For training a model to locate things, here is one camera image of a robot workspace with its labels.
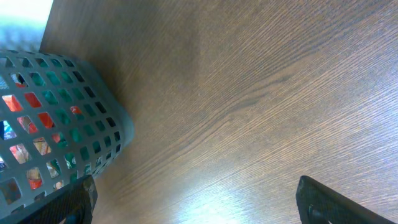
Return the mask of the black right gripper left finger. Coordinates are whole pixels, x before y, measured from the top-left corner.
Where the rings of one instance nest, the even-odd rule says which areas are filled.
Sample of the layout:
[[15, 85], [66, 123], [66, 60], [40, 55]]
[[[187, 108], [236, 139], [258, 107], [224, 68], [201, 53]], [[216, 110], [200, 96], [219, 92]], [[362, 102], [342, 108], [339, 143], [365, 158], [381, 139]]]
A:
[[1, 223], [90, 224], [98, 193], [92, 175], [84, 175], [42, 200], [1, 219]]

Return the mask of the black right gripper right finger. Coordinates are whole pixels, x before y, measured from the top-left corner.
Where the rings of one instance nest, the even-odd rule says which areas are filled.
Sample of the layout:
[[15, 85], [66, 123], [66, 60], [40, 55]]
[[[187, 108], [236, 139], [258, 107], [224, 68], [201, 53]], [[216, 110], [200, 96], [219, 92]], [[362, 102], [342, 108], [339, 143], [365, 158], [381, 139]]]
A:
[[394, 224], [307, 175], [300, 177], [295, 198], [304, 224]]

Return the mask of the San Remo spaghetti packet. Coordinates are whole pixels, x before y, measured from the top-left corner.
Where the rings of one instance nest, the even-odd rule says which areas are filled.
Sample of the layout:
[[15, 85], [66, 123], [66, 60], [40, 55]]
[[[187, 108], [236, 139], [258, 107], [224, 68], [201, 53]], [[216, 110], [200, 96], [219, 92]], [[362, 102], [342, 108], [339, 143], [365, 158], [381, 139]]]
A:
[[[24, 80], [20, 73], [10, 73], [10, 79], [14, 82], [16, 89], [25, 89], [29, 84]], [[41, 108], [42, 104], [33, 91], [23, 93], [27, 109]], [[1, 98], [8, 110], [12, 113], [28, 112], [20, 104], [15, 94], [2, 94]], [[39, 169], [39, 164], [46, 165], [51, 179], [56, 179], [62, 174], [60, 168], [60, 160], [56, 159], [55, 153], [68, 146], [65, 136], [61, 132], [51, 135], [53, 143], [49, 145], [49, 138], [45, 138], [41, 129], [37, 128], [31, 115], [20, 115], [16, 118], [1, 119], [1, 195], [6, 205], [12, 205], [18, 202], [22, 196], [21, 184], [29, 184], [29, 189], [35, 191], [44, 185], [43, 175]], [[45, 129], [53, 129], [55, 123], [48, 112], [37, 113], [39, 121]], [[21, 126], [21, 130], [15, 130], [16, 125], [12, 125], [9, 121], [15, 120], [15, 124]], [[7, 141], [18, 140], [6, 145]], [[20, 178], [19, 174], [24, 174], [24, 178]]]

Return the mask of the green coffee mix bag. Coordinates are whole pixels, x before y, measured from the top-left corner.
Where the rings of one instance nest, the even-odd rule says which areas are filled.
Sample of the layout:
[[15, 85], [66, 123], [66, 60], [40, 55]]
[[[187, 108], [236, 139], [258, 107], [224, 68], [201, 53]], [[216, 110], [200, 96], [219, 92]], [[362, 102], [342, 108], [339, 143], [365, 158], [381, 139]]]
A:
[[67, 140], [57, 158], [69, 180], [89, 174], [97, 178], [118, 157], [125, 140], [121, 107], [98, 72], [86, 62], [45, 55], [35, 58], [29, 72], [31, 87], [55, 127], [42, 134], [53, 148], [51, 135]]

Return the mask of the grey plastic basket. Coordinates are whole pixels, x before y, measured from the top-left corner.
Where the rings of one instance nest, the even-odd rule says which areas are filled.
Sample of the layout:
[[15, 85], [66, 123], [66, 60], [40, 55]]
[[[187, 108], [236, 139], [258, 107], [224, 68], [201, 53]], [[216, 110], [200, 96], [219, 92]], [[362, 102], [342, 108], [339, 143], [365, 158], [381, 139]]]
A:
[[98, 177], [134, 138], [134, 123], [88, 62], [1, 52], [1, 216], [84, 175]]

